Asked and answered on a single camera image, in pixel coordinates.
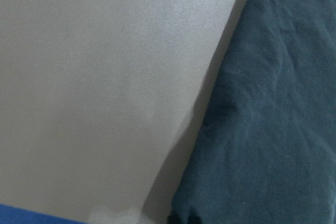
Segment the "black printed t-shirt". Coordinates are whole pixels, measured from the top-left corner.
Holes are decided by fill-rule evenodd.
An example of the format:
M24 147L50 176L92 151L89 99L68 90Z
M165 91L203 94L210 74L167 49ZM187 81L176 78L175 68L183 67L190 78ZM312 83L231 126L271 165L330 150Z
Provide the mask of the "black printed t-shirt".
M247 0L168 223L335 223L335 0Z

